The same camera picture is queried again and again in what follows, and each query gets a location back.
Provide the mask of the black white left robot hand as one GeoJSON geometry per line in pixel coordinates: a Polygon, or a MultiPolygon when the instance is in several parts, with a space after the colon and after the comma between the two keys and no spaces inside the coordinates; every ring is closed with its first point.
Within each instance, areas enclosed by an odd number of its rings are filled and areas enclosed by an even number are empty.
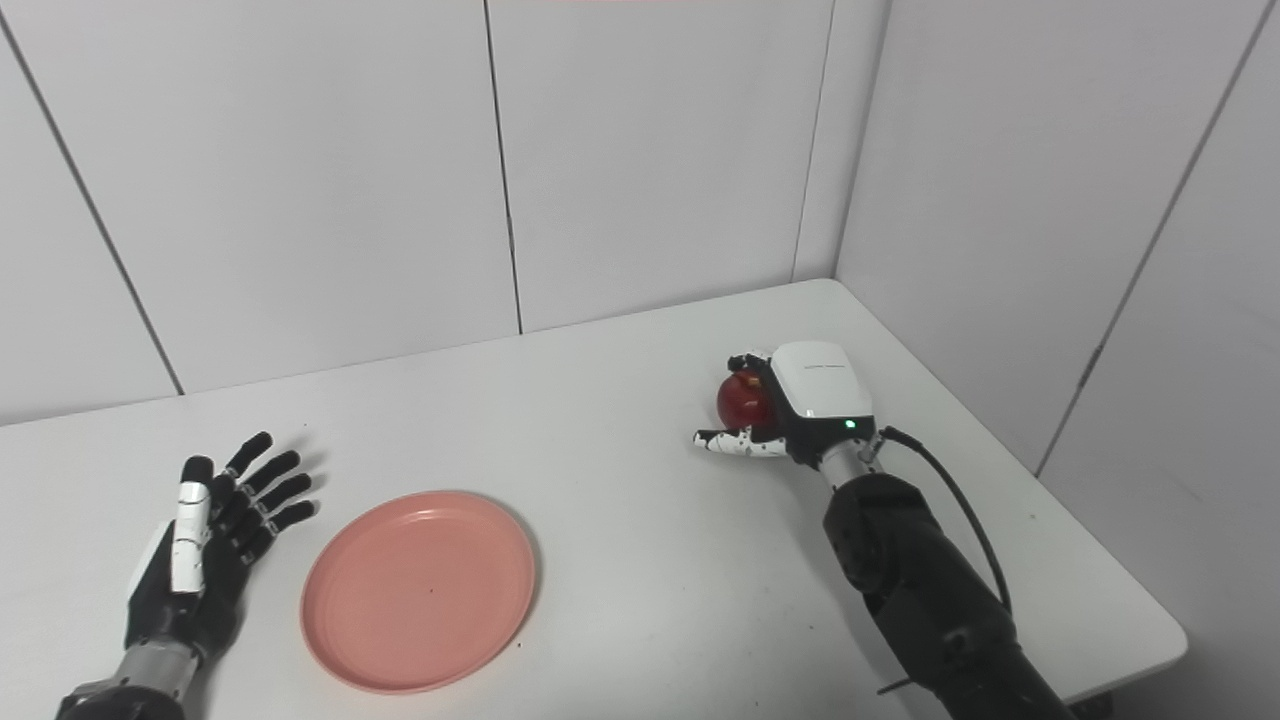
{"type": "Polygon", "coordinates": [[[128,598],[125,648],[173,643],[205,664],[230,647],[251,571],[279,536],[317,512],[301,454],[269,457],[273,445],[259,432],[221,468],[204,455],[186,460],[175,514],[128,598]]]}

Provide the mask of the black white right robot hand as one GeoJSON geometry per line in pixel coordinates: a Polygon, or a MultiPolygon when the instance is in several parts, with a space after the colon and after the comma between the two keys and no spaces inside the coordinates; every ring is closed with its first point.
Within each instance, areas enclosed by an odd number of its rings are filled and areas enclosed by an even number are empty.
{"type": "Polygon", "coordinates": [[[844,347],[794,341],[771,354],[745,352],[727,361],[728,379],[756,395],[764,416],[700,429],[692,443],[739,457],[790,457],[833,483],[881,470],[879,432],[870,391],[844,347]]]}

